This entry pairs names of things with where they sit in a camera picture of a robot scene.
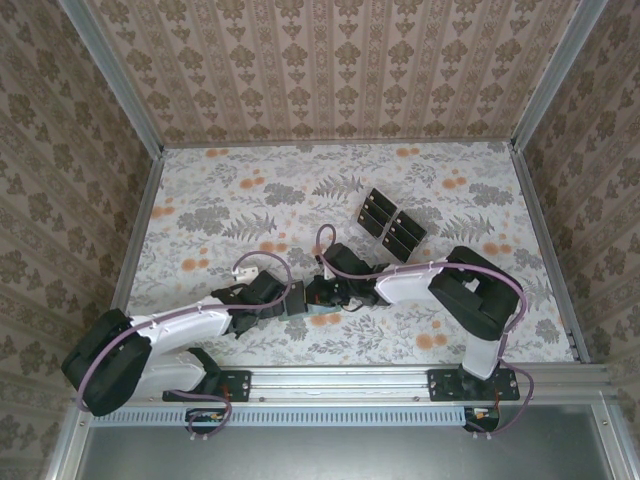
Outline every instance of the pink cable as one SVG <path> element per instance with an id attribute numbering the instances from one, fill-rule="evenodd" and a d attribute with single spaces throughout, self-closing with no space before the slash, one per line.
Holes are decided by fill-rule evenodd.
<path id="1" fill-rule="evenodd" d="M 525 315 L 525 313 L 527 312 L 527 309 L 528 309 L 527 297 L 526 297 L 524 291 L 522 290 L 522 288 L 520 287 L 520 285 L 515 283 L 509 277 L 501 274 L 500 272 L 496 272 L 495 270 L 491 270 L 490 268 L 479 267 L 477 265 L 468 265 L 466 263 L 430 262 L 430 263 L 427 263 L 427 264 L 423 263 L 423 264 L 420 264 L 420 265 L 406 265 L 406 266 L 403 266 L 403 267 L 396 267 L 392 271 L 380 272 L 380 273 L 371 273 L 371 274 L 368 274 L 368 275 L 352 275 L 350 273 L 341 272 L 340 270 L 338 270 L 337 268 L 335 268 L 331 264 L 329 264 L 327 259 L 324 258 L 324 254 L 322 253 L 322 247 L 320 245 L 320 240 L 321 240 L 322 232 L 323 232 L 323 230 L 325 228 L 329 228 L 331 230 L 331 233 L 333 234 L 333 237 L 331 238 L 331 244 L 329 246 L 332 246 L 333 244 L 335 244 L 335 241 L 336 241 L 335 239 L 337 237 L 336 229 L 330 223 L 325 223 L 324 225 L 322 225 L 318 229 L 318 233 L 316 234 L 316 251 L 319 252 L 318 253 L 318 257 L 322 261 L 322 264 L 327 269 L 329 269 L 331 272 L 333 272 L 334 275 L 336 275 L 338 277 L 348 278 L 348 279 L 351 279 L 351 280 L 373 280 L 373 279 L 377 279 L 377 278 L 393 277 L 394 275 L 397 275 L 398 273 L 420 272 L 420 271 L 423 271 L 423 270 L 431 271 L 433 269 L 439 269 L 439 268 L 452 268 L 452 269 L 460 269 L 460 270 L 471 270 L 473 272 L 483 273 L 483 274 L 488 275 L 490 277 L 496 278 L 496 279 L 500 280 L 501 282 L 507 284 L 509 287 L 511 287 L 513 289 L 513 291 L 515 291 L 518 294 L 518 297 L 520 298 L 520 310 L 518 310 L 518 313 L 516 314 L 515 318 L 509 323 L 509 325 L 507 325 L 505 327 L 504 332 L 502 333 L 502 339 L 500 340 L 500 348 L 498 349 L 498 360 L 501 360 L 502 363 L 507 368 L 510 368 L 513 371 L 518 372 L 518 373 L 524 375 L 525 377 L 527 377 L 527 379 L 529 380 L 529 392 L 527 393 L 527 396 L 525 397 L 524 401 L 522 402 L 522 407 L 520 407 L 520 410 L 518 410 L 518 413 L 516 414 L 516 416 L 509 423 L 507 423 L 506 425 L 498 428 L 497 430 L 494 430 L 493 432 L 486 432 L 487 433 L 487 437 L 489 435 L 497 435 L 497 434 L 502 433 L 502 432 L 508 430 L 509 428 L 511 428 L 514 425 L 514 423 L 516 423 L 516 421 L 522 416 L 524 411 L 529 406 L 529 402 L 533 398 L 533 389 L 534 389 L 533 377 L 528 372 L 525 372 L 521 368 L 515 367 L 515 366 L 507 363 L 502 358 L 502 355 L 503 355 L 504 350 L 505 350 L 506 345 L 507 345 L 507 337 L 509 335 L 509 332 L 511 332 L 522 321 L 522 319 L 524 318 L 524 315 Z M 475 428 L 480 428 L 475 424 L 472 424 L 472 423 L 470 423 L 470 424 L 472 426 L 474 426 Z"/>
<path id="2" fill-rule="evenodd" d="M 84 392 L 85 392 L 85 390 L 87 388 L 87 384 L 89 383 L 89 380 L 91 380 L 91 377 L 93 376 L 93 374 L 95 373 L 96 369 L 98 368 L 98 365 L 100 365 L 100 363 L 109 354 L 109 352 L 111 352 L 111 350 L 116 348 L 120 343 L 122 343 L 122 341 L 125 338 L 127 338 L 128 336 L 130 336 L 133 333 L 137 332 L 138 330 L 142 330 L 143 328 L 150 327 L 150 326 L 152 326 L 154 324 L 158 325 L 160 323 L 166 322 L 166 321 L 171 320 L 173 318 L 180 317 L 182 315 L 186 315 L 186 314 L 189 314 L 189 313 L 205 312 L 205 311 L 209 311 L 209 310 L 262 310 L 264 308 L 273 307 L 274 305 L 277 305 L 278 303 L 284 301 L 286 296 L 289 294 L 289 291 L 291 290 L 291 284 L 293 283 L 293 275 L 291 274 L 291 269 L 289 268 L 289 265 L 287 265 L 287 263 L 281 257 L 279 257 L 278 255 L 276 255 L 274 253 L 271 253 L 271 252 L 263 252 L 263 251 L 252 251 L 252 252 L 249 252 L 249 253 L 245 253 L 235 263 L 235 265 L 233 266 L 233 270 L 235 270 L 238 267 L 238 265 L 240 265 L 240 262 L 242 262 L 246 258 L 251 257 L 253 255 L 266 255 L 268 257 L 275 258 L 276 260 L 278 260 L 282 264 L 282 266 L 284 267 L 285 271 L 287 272 L 287 286 L 284 289 L 284 292 L 282 292 L 282 295 L 280 295 L 278 298 L 276 298 L 272 302 L 264 303 L 264 304 L 261 304 L 261 305 L 224 305 L 224 304 L 219 304 L 219 305 L 203 305 L 202 307 L 184 308 L 182 310 L 178 310 L 176 312 L 167 313 L 165 315 L 159 316 L 158 318 L 154 318 L 153 320 L 149 320 L 147 322 L 140 323 L 139 325 L 136 325 L 134 327 L 128 328 L 127 330 L 125 330 L 124 332 L 119 334 L 116 338 L 111 340 L 107 344 L 107 346 L 104 347 L 102 349 L 102 351 L 96 356 L 95 360 L 91 363 L 91 365 L 87 369 L 87 372 L 84 374 L 84 377 L 82 377 L 82 381 L 80 382 L 80 386 L 78 387 L 78 395 L 76 396 L 76 400 L 75 400 L 76 406 L 80 410 L 82 410 L 83 412 L 88 412 L 89 411 L 89 409 L 84 405 L 84 402 L 83 402 Z"/>

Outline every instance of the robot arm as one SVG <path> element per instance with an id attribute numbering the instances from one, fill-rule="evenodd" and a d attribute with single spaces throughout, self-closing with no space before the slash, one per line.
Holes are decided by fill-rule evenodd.
<path id="1" fill-rule="evenodd" d="M 475 265 L 518 282 L 467 247 L 456 247 L 449 263 Z M 462 368 L 481 380 L 494 372 L 505 328 L 518 306 L 518 295 L 504 282 L 471 270 L 425 269 L 378 280 L 376 291 L 389 304 L 422 302 L 429 290 L 467 331 Z"/>
<path id="2" fill-rule="evenodd" d="M 318 275 L 303 289 L 304 292 L 296 290 L 296 295 L 302 294 L 304 303 L 335 307 L 346 306 L 352 299 L 357 299 L 367 307 L 386 306 L 422 302 L 429 298 L 427 291 L 431 291 L 467 331 L 463 369 L 480 380 L 493 374 L 503 332 L 518 304 L 518 295 L 511 287 L 490 275 L 470 270 L 412 266 L 415 270 L 403 272 L 389 265 L 369 267 L 339 243 L 327 249 L 324 260 L 337 271 L 352 276 L 393 274 L 368 280 Z M 456 247 L 447 261 L 482 267 L 485 271 L 507 276 L 466 247 Z M 129 399 L 158 396 L 168 390 L 212 394 L 217 387 L 219 367 L 203 350 L 187 349 L 187 346 L 203 338 L 228 333 L 234 333 L 237 338 L 258 320 L 285 314 L 283 303 L 273 304 L 284 295 L 285 288 L 269 272 L 262 271 L 248 285 L 216 290 L 211 296 L 180 309 L 130 318 L 120 310 L 111 310 L 100 317 L 67 356 L 62 371 L 78 389 L 90 365 L 106 345 L 122 332 L 149 323 L 111 351 L 90 377 L 83 400 L 91 412 L 96 416 L 106 415 Z M 257 310 L 237 308 L 238 305 L 270 303 L 268 308 Z M 212 305 L 235 305 L 235 308 L 232 315 L 225 309 L 205 308 Z M 171 321 L 153 323 L 155 318 L 167 316 L 172 317 Z"/>
<path id="3" fill-rule="evenodd" d="M 226 310 L 201 310 L 206 305 L 221 303 L 208 296 L 187 307 L 133 317 L 125 316 L 119 309 L 109 310 L 67 356 L 62 371 L 79 388 L 93 360 L 117 335 L 162 315 L 176 313 L 170 322 L 152 323 L 127 337 L 101 362 L 83 399 L 94 415 L 101 416 L 132 398 L 148 398 L 172 389 L 191 391 L 214 372 L 207 371 L 206 361 L 198 358 L 197 350 L 185 350 L 185 346 L 227 332 L 232 317 Z"/>

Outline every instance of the tabletop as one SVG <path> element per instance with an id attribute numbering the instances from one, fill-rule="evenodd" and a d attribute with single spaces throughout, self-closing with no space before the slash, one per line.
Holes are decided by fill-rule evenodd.
<path id="1" fill-rule="evenodd" d="M 250 250 L 281 255 L 294 277 L 320 269 L 318 227 L 370 265 L 388 261 L 356 222 L 375 187 L 427 230 L 409 263 L 466 245 L 516 278 L 529 311 L 505 359 L 573 361 L 506 142 L 259 146 L 166 150 L 136 272 L 130 314 L 200 300 L 233 284 Z M 327 231 L 322 239 L 330 242 Z M 277 262 L 248 260 L 286 278 Z M 198 345 L 221 365 L 459 363 L 466 332 L 428 292 L 425 301 L 281 322 Z"/>

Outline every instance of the metal bracket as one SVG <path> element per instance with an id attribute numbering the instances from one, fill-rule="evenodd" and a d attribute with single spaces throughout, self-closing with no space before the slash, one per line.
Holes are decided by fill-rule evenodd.
<path id="1" fill-rule="evenodd" d="M 230 402 L 248 402 L 251 394 L 251 371 L 250 370 L 223 370 L 218 380 L 218 386 L 212 393 L 217 397 L 227 398 Z M 176 395 L 172 392 L 164 392 L 162 394 L 163 402 L 184 402 L 184 397 Z M 190 400 L 194 403 L 211 403 L 211 400 L 204 398 L 203 400 Z"/>
<path id="2" fill-rule="evenodd" d="M 429 370 L 427 377 L 432 402 L 520 400 L 516 374 L 508 368 L 496 369 L 485 381 L 453 368 Z"/>

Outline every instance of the purple cable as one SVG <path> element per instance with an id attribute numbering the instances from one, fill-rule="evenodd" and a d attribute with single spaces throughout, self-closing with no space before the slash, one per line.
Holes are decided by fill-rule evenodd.
<path id="1" fill-rule="evenodd" d="M 527 297 L 524 293 L 524 291 L 522 290 L 522 288 L 515 283 L 513 280 L 511 280 L 509 277 L 496 272 L 495 270 L 491 270 L 489 268 L 485 268 L 485 267 L 479 267 L 477 265 L 467 265 L 465 263 L 450 263 L 450 262 L 430 262 L 427 264 L 420 264 L 420 265 L 407 265 L 404 267 L 396 267 L 393 271 L 388 271 L 388 272 L 380 272 L 380 273 L 371 273 L 368 275 L 352 275 L 349 273 L 345 273 L 345 272 L 341 272 L 340 270 L 336 269 L 335 267 L 333 267 L 332 265 L 329 264 L 329 262 L 327 261 L 326 258 L 324 258 L 324 254 L 322 253 L 322 247 L 320 245 L 320 240 L 321 240 L 321 236 L 322 236 L 322 232 L 325 228 L 329 228 L 331 230 L 331 233 L 333 234 L 333 237 L 331 238 L 331 245 L 333 245 L 335 243 L 335 239 L 337 237 L 337 231 L 336 228 L 331 225 L 330 223 L 325 223 L 324 225 L 322 225 L 319 229 L 318 229 L 318 233 L 316 233 L 316 251 L 318 251 L 318 257 L 320 258 L 320 260 L 322 261 L 322 264 L 329 269 L 331 272 L 333 272 L 334 275 L 338 276 L 338 277 L 343 277 L 343 278 L 348 278 L 351 280 L 373 280 L 373 279 L 377 279 L 377 278 L 385 278 L 385 277 L 393 277 L 394 275 L 398 274 L 398 273 L 409 273 L 409 272 L 419 272 L 419 271 L 423 271 L 423 270 L 432 270 L 432 269 L 438 269 L 438 268 L 454 268 L 454 269 L 461 269 L 461 270 L 471 270 L 474 272 L 479 272 L 479 273 L 483 273 L 485 275 L 488 275 L 490 277 L 496 278 L 498 280 L 500 280 L 501 282 L 507 284 L 509 287 L 511 287 L 513 289 L 514 292 L 516 292 L 518 294 L 518 297 L 520 298 L 520 310 L 518 310 L 518 313 L 516 314 L 515 318 L 509 323 L 509 325 L 507 325 L 504 329 L 504 332 L 502 334 L 502 339 L 500 340 L 500 347 L 498 349 L 498 360 L 501 360 L 502 363 L 507 367 L 507 368 L 511 368 L 512 370 L 514 370 L 515 372 L 518 372 L 522 375 L 524 375 L 525 377 L 527 377 L 527 379 L 529 380 L 529 392 L 527 393 L 526 398 L 524 399 L 524 402 L 522 403 L 522 407 L 520 408 L 520 410 L 518 410 L 518 413 L 516 414 L 516 416 L 506 425 L 504 425 L 503 427 L 498 428 L 497 430 L 494 430 L 493 432 L 487 432 L 487 436 L 489 435 L 496 435 L 499 433 L 502 433 L 506 430 L 508 430 L 509 428 L 511 428 L 513 426 L 513 424 L 522 416 L 522 414 L 524 413 L 524 411 L 527 409 L 527 407 L 529 406 L 529 402 L 531 401 L 531 399 L 533 398 L 533 389 L 534 389 L 534 382 L 533 382 L 533 377 L 528 373 L 525 372 L 524 370 L 522 370 L 521 368 L 518 367 L 514 367 L 513 365 L 507 363 L 503 358 L 502 355 L 504 353 L 504 350 L 507 346 L 507 337 L 509 332 L 511 332 L 516 326 L 518 326 L 518 324 L 522 321 L 522 319 L 524 318 L 525 313 L 527 312 L 528 309 L 528 301 L 527 301 Z M 475 425 L 475 424 L 471 424 L 473 427 L 476 427 L 478 429 L 481 429 L 481 427 Z"/>
<path id="2" fill-rule="evenodd" d="M 82 377 L 82 381 L 80 382 L 80 386 L 78 387 L 78 395 L 76 396 L 76 400 L 75 400 L 76 406 L 80 410 L 82 410 L 83 412 L 88 412 L 89 411 L 89 409 L 87 407 L 85 407 L 84 402 L 82 401 L 82 399 L 84 398 L 84 392 L 85 392 L 85 390 L 87 388 L 87 384 L 89 383 L 89 380 L 91 380 L 91 377 L 93 376 L 93 374 L 95 373 L 96 369 L 98 368 L 98 365 L 100 365 L 102 360 L 104 360 L 104 358 L 109 354 L 109 352 L 111 352 L 111 350 L 116 348 L 120 343 L 122 343 L 122 341 L 125 338 L 127 338 L 128 336 L 130 336 L 133 333 L 137 332 L 138 330 L 142 330 L 143 328 L 150 327 L 151 325 L 154 325 L 154 324 L 158 325 L 160 323 L 166 322 L 166 321 L 171 320 L 173 318 L 176 318 L 176 317 L 179 317 L 179 316 L 182 316 L 182 315 L 186 315 L 186 314 L 189 314 L 189 313 L 205 312 L 205 311 L 209 311 L 209 310 L 262 310 L 264 308 L 273 307 L 274 305 L 277 305 L 278 303 L 284 301 L 286 296 L 289 294 L 289 291 L 291 290 L 291 284 L 293 283 L 293 276 L 291 274 L 291 269 L 289 268 L 289 265 L 287 265 L 287 263 L 281 257 L 279 257 L 278 255 L 276 255 L 274 253 L 271 253 L 271 252 L 263 252 L 263 251 L 252 251 L 252 252 L 249 252 L 249 253 L 245 253 L 233 265 L 233 270 L 235 270 L 238 267 L 238 265 L 240 265 L 240 262 L 242 262 L 246 258 L 251 257 L 253 255 L 266 255 L 268 257 L 275 258 L 276 260 L 278 260 L 282 264 L 282 266 L 284 267 L 285 271 L 287 272 L 287 286 L 284 289 L 284 292 L 282 292 L 282 295 L 280 295 L 278 298 L 276 298 L 272 302 L 264 303 L 264 304 L 261 304 L 261 305 L 224 305 L 224 304 L 219 304 L 219 305 L 204 305 L 202 307 L 185 308 L 183 310 L 178 310 L 176 312 L 171 312 L 171 313 L 167 313 L 165 315 L 161 315 L 158 318 L 154 318 L 153 320 L 149 320 L 147 322 L 143 322 L 143 323 L 141 323 L 139 325 L 136 325 L 134 327 L 128 328 L 127 330 L 122 332 L 120 335 L 118 335 L 116 338 L 111 340 L 107 344 L 107 346 L 104 347 L 102 349 L 102 351 L 96 356 L 95 360 L 91 363 L 91 365 L 87 369 L 87 373 L 85 373 L 84 377 Z"/>
<path id="3" fill-rule="evenodd" d="M 217 395 L 207 395 L 204 393 L 203 394 L 188 393 L 188 392 L 183 392 L 182 390 L 171 390 L 171 393 L 173 393 L 174 395 L 178 395 L 179 397 L 191 398 L 196 400 L 211 400 L 212 402 L 221 402 L 226 405 L 227 408 L 225 411 L 225 416 L 220 422 L 220 424 L 216 428 L 214 428 L 211 432 L 203 435 L 200 435 L 193 430 L 193 421 L 197 417 L 202 415 L 202 412 L 193 412 L 192 415 L 189 417 L 189 424 L 187 425 L 187 430 L 192 435 L 196 435 L 196 436 L 200 435 L 201 437 L 204 437 L 204 436 L 211 437 L 213 435 L 216 435 L 220 433 L 220 430 L 222 430 L 227 425 L 227 423 L 229 423 L 229 420 L 231 419 L 231 414 L 233 413 L 233 407 L 231 406 L 231 402 L 226 398 L 218 397 Z"/>

